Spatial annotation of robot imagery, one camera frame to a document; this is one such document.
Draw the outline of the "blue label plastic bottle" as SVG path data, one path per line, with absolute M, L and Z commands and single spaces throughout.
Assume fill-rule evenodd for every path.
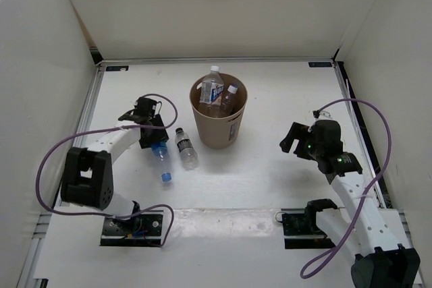
M 172 180 L 171 159 L 165 142 L 157 142 L 151 145 L 151 152 L 155 158 L 155 166 L 161 181 L 169 183 Z

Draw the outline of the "black label plastic bottle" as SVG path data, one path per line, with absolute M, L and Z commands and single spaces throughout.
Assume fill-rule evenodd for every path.
M 184 168 L 187 170 L 197 168 L 198 155 L 192 145 L 189 135 L 181 127 L 178 127 L 175 130 L 175 144 Z

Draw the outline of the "white label plastic bottle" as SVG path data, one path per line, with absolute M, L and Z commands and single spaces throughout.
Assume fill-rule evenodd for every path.
M 219 66 L 211 66 L 210 73 L 203 78 L 200 89 L 199 103 L 215 106 L 221 104 L 224 81 L 219 73 Z

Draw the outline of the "clear unlabeled plastic bottle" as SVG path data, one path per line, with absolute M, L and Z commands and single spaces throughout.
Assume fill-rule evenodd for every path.
M 223 118 L 230 116 L 234 111 L 234 106 L 237 100 L 238 87 L 230 84 L 227 91 L 224 92 L 221 98 L 221 104 L 216 107 L 215 105 L 208 105 L 200 103 L 198 111 L 207 117 Z

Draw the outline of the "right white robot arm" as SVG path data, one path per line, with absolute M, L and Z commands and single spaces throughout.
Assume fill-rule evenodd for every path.
M 311 126 L 294 122 L 279 144 L 283 152 L 314 161 L 339 196 L 349 220 L 332 200 L 312 200 L 304 228 L 324 232 L 350 264 L 355 287 L 412 287 L 421 263 L 392 233 L 373 197 L 368 195 L 358 159 L 344 151 L 338 122 L 318 119 Z

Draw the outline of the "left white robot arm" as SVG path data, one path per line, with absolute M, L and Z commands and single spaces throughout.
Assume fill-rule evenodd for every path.
M 118 118 L 115 130 L 90 146 L 70 148 L 61 178 L 61 199 L 118 219 L 126 233 L 138 232 L 142 226 L 142 217 L 136 213 L 139 205 L 115 192 L 113 164 L 135 143 L 150 149 L 169 139 L 157 112 L 159 105 L 160 101 L 142 96 Z

